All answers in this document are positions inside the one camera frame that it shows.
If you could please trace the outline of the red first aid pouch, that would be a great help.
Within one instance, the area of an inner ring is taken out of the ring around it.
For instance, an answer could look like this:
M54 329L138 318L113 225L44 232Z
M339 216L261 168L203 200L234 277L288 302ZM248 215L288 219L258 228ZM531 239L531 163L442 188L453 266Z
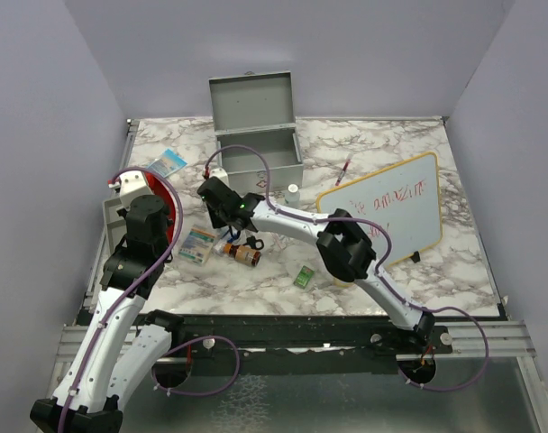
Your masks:
M168 189L157 177L155 177L153 174L150 174L150 173L146 173L145 176L152 193L160 197L168 208L169 224L166 230L166 236L167 236L168 242L170 243L173 239L175 220L176 220L176 208L175 208L174 200L172 196L170 195Z

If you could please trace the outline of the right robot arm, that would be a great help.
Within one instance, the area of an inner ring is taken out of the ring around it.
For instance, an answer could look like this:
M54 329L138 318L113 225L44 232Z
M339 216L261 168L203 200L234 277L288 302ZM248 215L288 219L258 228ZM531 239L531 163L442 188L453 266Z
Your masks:
M333 277L362 288L388 314L408 352L419 353L431 344L434 315L395 287L361 228L362 219L339 208L332 214L316 214L276 204L261 194L240 196L217 177L205 180L197 194L215 228L268 232L315 246Z

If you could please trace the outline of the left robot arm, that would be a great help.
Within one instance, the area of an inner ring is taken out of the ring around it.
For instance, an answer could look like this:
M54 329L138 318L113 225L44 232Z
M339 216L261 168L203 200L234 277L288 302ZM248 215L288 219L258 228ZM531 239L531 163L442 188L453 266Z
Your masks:
M43 432L117 432L134 391L163 355L178 354L185 335L172 325L145 325L129 349L123 343L161 276L180 231L178 197L134 198L126 209L126 244L104 267L95 313L67 373L51 397L33 403Z

